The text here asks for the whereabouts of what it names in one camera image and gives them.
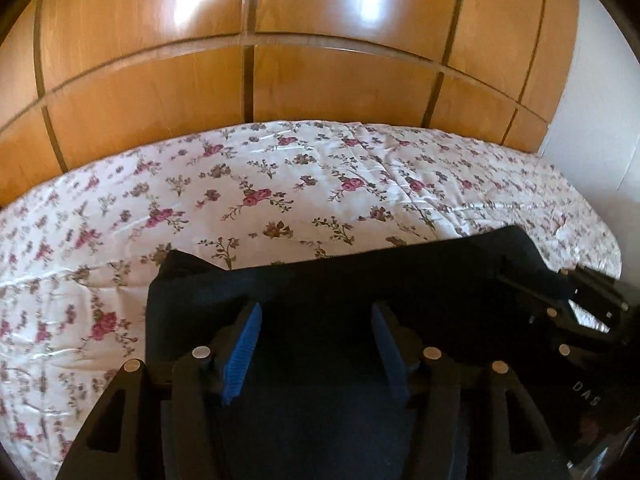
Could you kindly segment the black pants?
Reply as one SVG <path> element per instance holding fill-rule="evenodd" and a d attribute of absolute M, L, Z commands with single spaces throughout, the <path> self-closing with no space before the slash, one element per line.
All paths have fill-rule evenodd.
<path fill-rule="evenodd" d="M 549 271 L 516 226 L 424 245 L 225 271 L 174 250 L 149 289 L 145 356 L 171 370 L 168 450 L 198 479 L 564 479 L 514 370 L 520 292 Z M 248 304 L 262 329 L 241 394 L 212 390 L 209 349 Z M 372 327 L 390 309 L 423 347 L 396 402 Z"/>

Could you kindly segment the floral quilted bedspread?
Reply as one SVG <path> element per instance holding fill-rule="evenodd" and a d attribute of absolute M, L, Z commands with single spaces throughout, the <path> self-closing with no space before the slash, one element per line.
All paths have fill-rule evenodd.
<path fill-rule="evenodd" d="M 554 270 L 620 276 L 605 222 L 548 162 L 439 130 L 258 122 L 94 162 L 1 213 L 1 443 L 52 479 L 173 249 L 221 269 L 520 226 Z"/>

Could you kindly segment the wooden wardrobe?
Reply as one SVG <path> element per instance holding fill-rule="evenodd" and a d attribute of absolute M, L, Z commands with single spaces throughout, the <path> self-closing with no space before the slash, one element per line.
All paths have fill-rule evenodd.
<path fill-rule="evenodd" d="M 436 128 L 534 152 L 578 0 L 16 0 L 1 199 L 188 133 L 277 119 Z"/>

